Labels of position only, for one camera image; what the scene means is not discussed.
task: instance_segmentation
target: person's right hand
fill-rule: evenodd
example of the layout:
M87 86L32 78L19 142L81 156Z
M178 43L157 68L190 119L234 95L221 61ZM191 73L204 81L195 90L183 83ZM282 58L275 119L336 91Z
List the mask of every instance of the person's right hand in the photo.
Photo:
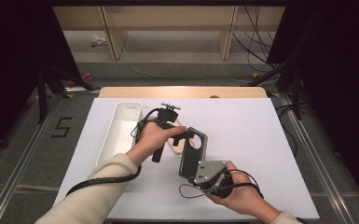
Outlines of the person's right hand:
M237 169L237 167L229 161L227 169L234 170ZM248 175L238 171L232 171L231 176L234 184L251 182ZM258 194L257 190L252 187L235 188L225 199L221 199L213 194L208 194L207 197L214 203L222 204L225 207L243 215L257 217L265 223L270 223L279 215L279 211L267 203Z

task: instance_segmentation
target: white sleeve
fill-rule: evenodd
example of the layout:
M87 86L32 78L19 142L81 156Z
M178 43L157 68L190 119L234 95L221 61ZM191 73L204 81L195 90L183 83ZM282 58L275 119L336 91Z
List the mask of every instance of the white sleeve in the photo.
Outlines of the white sleeve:
M301 224L290 213L282 211L270 224Z
M96 167L88 179L135 174L138 167L125 154L117 154ZM79 189L51 208L36 223L104 223L128 182Z

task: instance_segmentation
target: cable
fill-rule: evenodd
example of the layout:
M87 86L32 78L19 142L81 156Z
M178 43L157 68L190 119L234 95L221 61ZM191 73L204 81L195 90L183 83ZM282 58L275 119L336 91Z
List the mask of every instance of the cable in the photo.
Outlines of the cable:
M199 197L205 196L205 195L207 195L207 194L209 194L209 193L212 193L212 191L214 191L213 189L210 189L209 191L208 191L208 190L207 190L206 192L203 191L204 193L199 194L199 195L196 195L196 196L186 196L186 195L184 195L183 192L182 192L182 187L191 187L191 188L197 189L197 190L199 190L199 191L203 191L203 190L202 190L202 189L199 189L199 188L197 188L197 187L195 187L195 186L189 185L189 184L181 184L181 185L179 185L179 193L180 193L180 195L181 195L182 197L184 197L184 198L187 198L187 199L199 198Z
M243 171L243 170L239 170L239 169L232 169L232 170L228 170L227 173L231 173L231 172L240 172L243 173L245 175L248 175L249 177L251 177L251 179L255 182L247 182L247 183L236 183L236 184L232 184L232 185L226 185L226 186L222 186L222 187L216 187L216 186L211 186L209 189L201 189L199 186L193 186L193 185L189 185L189 184L182 184L179 186L179 193L182 197L187 198L187 199L193 199L193 198L199 198L201 196L213 193L214 191L218 191L220 189L235 189L235 188L239 188L239 187L252 187L255 188L255 190L257 191L257 193L260 195L260 197L264 198L264 195L261 193L260 187L257 184L257 181L255 181L255 179L249 175L247 172ZM196 196L186 196L183 194L182 192L182 187L191 187L193 189L197 189L202 191L202 194L196 195Z
M299 103L299 104L300 105L308 105L308 103ZM279 109L282 109L282 108L283 108L283 111L281 111L281 113L278 115L278 120L281 123L281 125L283 127L283 130L286 131L287 134L289 134L290 138L293 140L293 143L295 144L295 151L293 152L293 156L295 157L297 155L297 152L298 152L297 141L296 141L295 137L287 130L287 128L282 123L282 115L285 112L288 112L288 111L292 110L293 105L281 105L281 106L276 107L275 110L279 110Z
M80 182L80 183L74 185L68 191L66 196L68 196L69 194L71 194L71 193L73 193L73 192L75 192L75 191L77 191L79 189L83 189L83 188L93 186L93 185L123 183L123 182L131 181L131 180L135 179L141 173L141 168L142 168L141 165L138 166L138 171L134 175L127 175L127 176L120 176L120 177L95 178L95 179L90 179L90 180Z
M260 57L257 56L255 53L253 53L250 49L248 49L247 47L245 47L245 46L243 45L243 43L237 38L237 36L236 36L235 34L232 34L232 35L233 35L234 38L237 40L237 42L238 42L248 53L250 53L250 54L252 54L253 56L257 57L258 60L260 60L261 62L263 62L263 63L265 63L265 64L267 64L267 65L269 65L270 67L275 68L273 65L267 63L267 61L265 61L264 59L260 58Z
M259 41L257 41L257 40L255 40L255 39L252 39L252 37L251 36L249 36L246 32L243 32L249 39L251 39L252 41L254 41L254 42L256 42L257 44L262 44L262 45L264 45L264 46L267 46L267 47L269 47L269 48L271 48L272 46L271 45L268 45L268 44L265 44L265 43L262 43L262 42L259 42Z
M255 42L259 43L260 48L261 48L261 51L263 52L263 54L264 54L264 56L266 57L266 60L267 60L268 56L266 55L265 51L266 51L267 54L269 55L269 50L267 49L267 45L264 43L263 39L262 39L261 36L260 36L260 33L258 32L258 16L259 16L259 13L260 13L260 6L256 6L256 7L255 7L255 23L254 23L254 21L252 20L252 17L250 16L250 13L249 13L249 11L248 11L248 9L247 9L246 6L245 6L245 11L246 11L246 13L247 13L247 15L248 15L248 18L249 18L249 20L250 20L250 22L252 23L252 26L253 26L253 28L254 28L254 32L253 32L253 34L252 34L252 37L250 37L249 35L247 35L248 37L251 38L251 42L250 42L250 44L249 44L249 48L250 48L250 46L251 46L251 44L252 44L252 41L255 41L255 40L254 40L254 36L255 36L255 34L257 34L258 41L255 41Z

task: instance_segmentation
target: white tabletop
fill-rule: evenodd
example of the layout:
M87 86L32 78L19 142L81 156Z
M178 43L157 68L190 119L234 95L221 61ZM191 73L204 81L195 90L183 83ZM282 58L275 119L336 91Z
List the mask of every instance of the white tabletop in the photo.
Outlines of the white tabletop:
M206 160L230 160L259 184L265 199L279 210L296 217L319 218L293 153L278 121L272 102L258 99L132 99L94 100L76 151L58 193L62 200L75 184L84 181L95 168L116 104L140 102L143 114L160 103L178 105L181 123L208 135ZM181 156L168 144L160 163L151 159L118 200L109 219L145 221L251 220L206 197L185 199L178 191L186 180L178 175Z

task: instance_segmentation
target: white tray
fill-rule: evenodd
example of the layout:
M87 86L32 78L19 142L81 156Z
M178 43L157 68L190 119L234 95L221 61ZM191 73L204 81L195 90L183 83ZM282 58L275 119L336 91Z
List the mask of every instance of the white tray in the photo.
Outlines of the white tray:
M115 154L126 153L135 144L131 132L142 117L142 105L137 102L120 102L110 121L103 146L96 165L112 158Z

